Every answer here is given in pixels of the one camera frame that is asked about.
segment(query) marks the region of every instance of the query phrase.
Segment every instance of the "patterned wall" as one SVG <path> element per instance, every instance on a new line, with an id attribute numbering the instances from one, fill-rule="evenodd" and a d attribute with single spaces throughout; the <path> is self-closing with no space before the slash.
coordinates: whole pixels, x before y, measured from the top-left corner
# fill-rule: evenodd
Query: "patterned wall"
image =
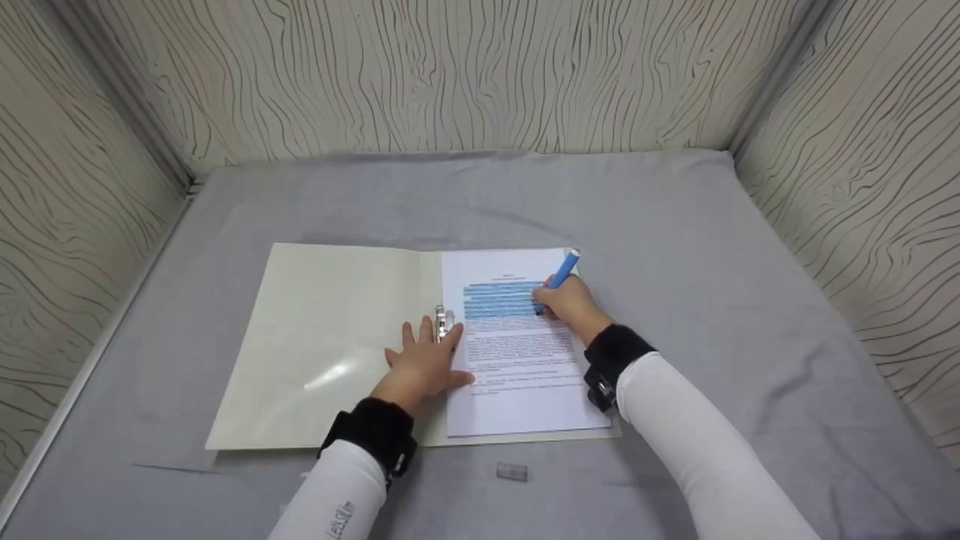
<path id="1" fill-rule="evenodd" d="M 89 0 L 198 172 L 724 147 L 803 0 Z"/>
<path id="2" fill-rule="evenodd" d="M 29 0 L 0 73 L 2 493 L 180 197 Z"/>
<path id="3" fill-rule="evenodd" d="M 739 162 L 960 467 L 960 2 L 842 0 Z"/>

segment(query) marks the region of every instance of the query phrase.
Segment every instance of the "white folder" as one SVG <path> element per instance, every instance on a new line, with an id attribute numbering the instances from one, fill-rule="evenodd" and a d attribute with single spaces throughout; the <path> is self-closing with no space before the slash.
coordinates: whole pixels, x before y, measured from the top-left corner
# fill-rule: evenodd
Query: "white folder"
<path id="1" fill-rule="evenodd" d="M 441 290 L 441 252 L 274 244 L 206 448 L 320 447 L 337 412 L 387 373 L 384 348 L 401 349 L 400 324 L 436 314 Z M 620 435 L 614 418 L 606 429 L 448 437 L 445 402 L 437 396 L 417 418 L 421 446 Z"/>

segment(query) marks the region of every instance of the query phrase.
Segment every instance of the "left hand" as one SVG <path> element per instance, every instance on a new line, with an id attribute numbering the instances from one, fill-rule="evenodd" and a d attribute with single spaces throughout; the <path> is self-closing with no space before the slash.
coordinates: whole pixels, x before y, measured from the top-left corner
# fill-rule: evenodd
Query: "left hand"
<path id="1" fill-rule="evenodd" d="M 403 323 L 402 334 L 403 352 L 384 350 L 390 373 L 380 380 L 370 397 L 395 403 L 410 416 L 416 416 L 426 398 L 473 382 L 470 373 L 450 369 L 453 349 L 464 334 L 464 325 L 454 325 L 440 343 L 434 343 L 433 321 L 424 315 L 420 320 L 420 339 L 414 339 L 410 323 Z"/>

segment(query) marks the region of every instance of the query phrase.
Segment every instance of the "gray cloth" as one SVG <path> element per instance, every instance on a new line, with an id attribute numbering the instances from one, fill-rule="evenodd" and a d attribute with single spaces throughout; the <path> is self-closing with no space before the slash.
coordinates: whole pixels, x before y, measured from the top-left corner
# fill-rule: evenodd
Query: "gray cloth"
<path id="1" fill-rule="evenodd" d="M 217 171 L 5 538 L 269 533 L 313 453 L 214 455 L 203 443 L 278 241 L 580 247 L 599 302 L 717 405 L 821 535 L 960 530 L 960 480 L 766 225 L 729 155 L 685 150 L 360 155 Z M 373 537 L 693 536 L 678 488 L 625 431 L 422 449 Z M 526 466 L 529 481 L 498 479 L 497 462 Z"/>

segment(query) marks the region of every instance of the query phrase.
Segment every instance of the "metal binder clip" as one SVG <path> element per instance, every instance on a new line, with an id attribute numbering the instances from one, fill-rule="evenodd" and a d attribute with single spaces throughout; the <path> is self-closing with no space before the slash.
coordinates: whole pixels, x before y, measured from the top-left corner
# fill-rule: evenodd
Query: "metal binder clip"
<path id="1" fill-rule="evenodd" d="M 444 339 L 447 332 L 453 328 L 453 311 L 444 311 L 443 306 L 437 306 L 436 316 L 433 319 L 433 333 L 437 341 Z"/>

